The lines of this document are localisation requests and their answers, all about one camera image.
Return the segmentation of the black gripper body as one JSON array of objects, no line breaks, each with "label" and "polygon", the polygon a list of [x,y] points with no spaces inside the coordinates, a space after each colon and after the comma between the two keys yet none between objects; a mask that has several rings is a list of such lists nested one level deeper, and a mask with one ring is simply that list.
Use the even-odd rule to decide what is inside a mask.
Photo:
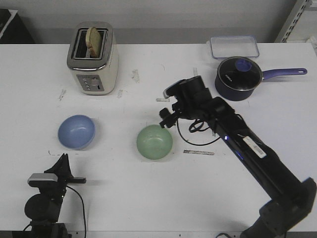
[{"label": "black gripper body", "polygon": [[59,168],[50,168],[44,171],[45,175],[50,175],[54,178],[54,182],[56,182],[54,190],[55,196],[65,196],[66,188],[69,185],[78,185],[85,184],[86,178],[84,177],[74,177],[71,173],[69,167],[62,166]]},{"label": "black gripper body", "polygon": [[211,119],[211,113],[207,109],[211,102],[211,93],[201,76],[185,79],[174,97],[177,102],[172,105],[172,110],[179,119]]}]

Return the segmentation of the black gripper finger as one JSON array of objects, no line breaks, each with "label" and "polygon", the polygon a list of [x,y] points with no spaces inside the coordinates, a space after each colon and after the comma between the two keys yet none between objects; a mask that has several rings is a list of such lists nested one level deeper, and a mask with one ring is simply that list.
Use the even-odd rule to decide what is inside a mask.
[{"label": "black gripper finger", "polygon": [[70,169],[70,163],[69,163],[69,156],[68,156],[67,153],[65,154],[65,167],[66,167],[66,169],[67,169],[68,171],[71,171],[71,169]]},{"label": "black gripper finger", "polygon": [[57,162],[51,167],[52,171],[59,171],[63,168],[64,159],[66,158],[66,154],[63,153],[61,157],[57,160]]},{"label": "black gripper finger", "polygon": [[170,112],[169,112],[168,108],[163,108],[162,110],[160,110],[159,116],[161,118],[161,122],[159,123],[161,128],[165,128],[165,127],[170,128],[170,126],[169,126]]},{"label": "black gripper finger", "polygon": [[168,113],[166,117],[164,118],[165,126],[167,128],[171,128],[176,124],[176,121],[178,120],[178,115],[176,113]]}]

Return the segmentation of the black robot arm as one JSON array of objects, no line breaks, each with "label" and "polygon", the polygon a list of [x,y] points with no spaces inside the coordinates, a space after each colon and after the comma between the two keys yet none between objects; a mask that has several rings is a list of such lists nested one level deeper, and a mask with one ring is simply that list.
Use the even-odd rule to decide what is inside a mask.
[{"label": "black robot arm", "polygon": [[58,219],[66,189],[74,190],[70,184],[85,184],[86,178],[74,177],[71,173],[69,157],[63,153],[58,161],[43,173],[33,173],[27,180],[30,187],[39,193],[28,199],[24,207],[25,215],[31,219],[27,227],[29,238],[71,238],[64,223]]},{"label": "black robot arm", "polygon": [[255,223],[240,234],[242,238],[284,235],[311,212],[317,193],[314,180],[299,181],[225,100],[211,96],[201,76],[177,81],[163,96],[174,96],[177,102],[172,105],[173,113],[167,108],[160,111],[161,127],[170,128],[178,119],[206,122],[271,198],[259,210]]}]

